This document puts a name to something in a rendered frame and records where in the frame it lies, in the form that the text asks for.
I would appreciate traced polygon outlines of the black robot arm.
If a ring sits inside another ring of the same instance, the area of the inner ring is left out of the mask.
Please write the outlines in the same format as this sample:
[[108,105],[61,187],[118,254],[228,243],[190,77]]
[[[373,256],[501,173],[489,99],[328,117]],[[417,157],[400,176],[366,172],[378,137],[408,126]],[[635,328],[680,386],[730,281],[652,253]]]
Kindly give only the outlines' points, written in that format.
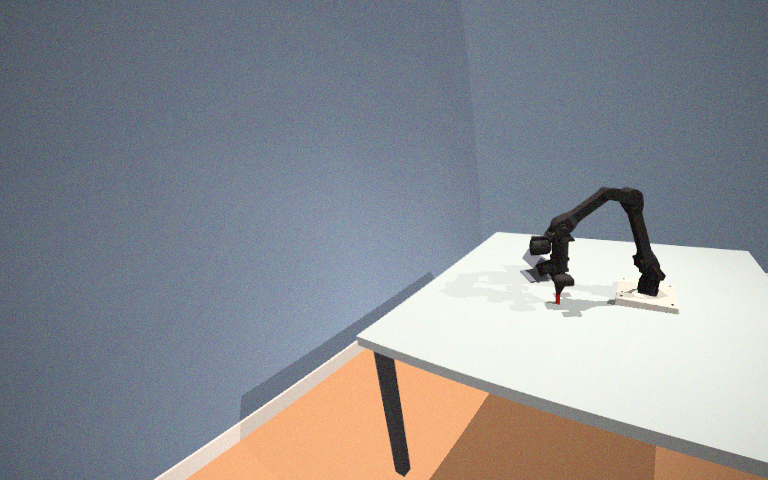
[[[637,290],[640,294],[656,297],[659,292],[660,281],[666,277],[660,270],[660,263],[651,249],[649,237],[643,216],[644,199],[641,191],[630,187],[614,189],[602,187],[589,199],[586,199],[573,210],[554,217],[550,227],[542,236],[531,236],[529,250],[531,255],[547,255],[552,249],[552,254],[565,256],[569,254],[569,242],[575,239],[571,232],[591,212],[598,209],[608,200],[619,201],[626,211],[631,224],[631,230],[636,244],[636,255],[632,255],[634,264],[642,274],[638,281]],[[553,233],[554,232],[554,233]],[[552,243],[552,246],[551,246]],[[536,264],[540,276],[549,274],[554,270],[557,274],[555,262],[546,260]]]

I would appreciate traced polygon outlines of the grey sloped panel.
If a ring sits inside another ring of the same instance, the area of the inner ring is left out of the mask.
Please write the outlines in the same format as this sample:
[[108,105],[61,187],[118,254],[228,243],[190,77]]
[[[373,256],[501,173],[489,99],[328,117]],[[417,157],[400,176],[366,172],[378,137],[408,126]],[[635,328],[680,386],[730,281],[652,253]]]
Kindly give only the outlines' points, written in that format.
[[531,255],[530,250],[528,248],[528,250],[525,252],[522,258],[527,264],[529,264],[532,267],[532,269],[520,270],[522,275],[525,276],[530,283],[551,280],[551,276],[549,274],[540,276],[536,268],[536,264],[547,260],[545,257],[541,255]]

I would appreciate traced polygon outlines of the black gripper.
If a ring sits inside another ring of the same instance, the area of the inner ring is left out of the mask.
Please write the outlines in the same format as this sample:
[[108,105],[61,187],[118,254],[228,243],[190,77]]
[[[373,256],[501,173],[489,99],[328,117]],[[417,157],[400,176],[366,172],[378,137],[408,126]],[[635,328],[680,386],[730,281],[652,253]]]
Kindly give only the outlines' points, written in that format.
[[550,254],[551,262],[555,262],[555,265],[557,266],[557,274],[554,274],[554,270],[552,270],[549,275],[551,276],[551,280],[555,284],[555,292],[557,294],[560,294],[565,287],[574,287],[575,286],[575,280],[573,279],[572,275],[569,275],[565,272],[569,272],[568,269],[568,261],[569,261],[569,254],[565,256],[556,256],[553,254]]

